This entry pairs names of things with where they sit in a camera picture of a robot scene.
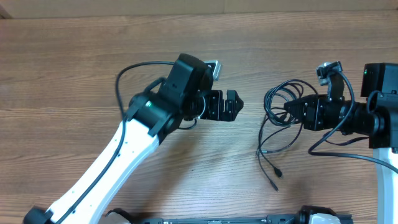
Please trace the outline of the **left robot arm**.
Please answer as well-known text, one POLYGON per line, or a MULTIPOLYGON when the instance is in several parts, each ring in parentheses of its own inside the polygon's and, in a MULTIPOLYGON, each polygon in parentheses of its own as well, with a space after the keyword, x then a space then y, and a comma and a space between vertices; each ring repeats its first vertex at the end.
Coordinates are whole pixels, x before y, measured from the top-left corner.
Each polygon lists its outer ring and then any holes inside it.
POLYGON ((220 76, 219 61, 180 54, 168 65, 168 77, 134 95, 127 109, 115 89, 121 122, 109 144, 67 193, 46 210, 32 207, 24 223, 98 223, 132 172, 183 120, 236 119, 244 106, 237 92, 212 89, 220 76))

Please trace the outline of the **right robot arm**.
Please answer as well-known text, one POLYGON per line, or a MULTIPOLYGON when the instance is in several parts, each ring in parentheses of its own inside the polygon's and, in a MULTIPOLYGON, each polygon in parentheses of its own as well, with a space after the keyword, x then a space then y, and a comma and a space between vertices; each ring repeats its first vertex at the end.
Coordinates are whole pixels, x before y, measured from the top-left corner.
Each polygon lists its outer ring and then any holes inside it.
POLYGON ((369 141, 373 156, 341 152, 317 152, 313 156, 344 157, 373 162, 377 172, 377 222, 397 223, 397 64, 367 63, 363 70, 361 97, 353 88, 339 61, 325 62, 317 69, 318 81, 326 85, 325 95, 308 95, 284 104, 284 109, 305 129, 327 130, 319 144, 335 131, 358 133, 369 141))

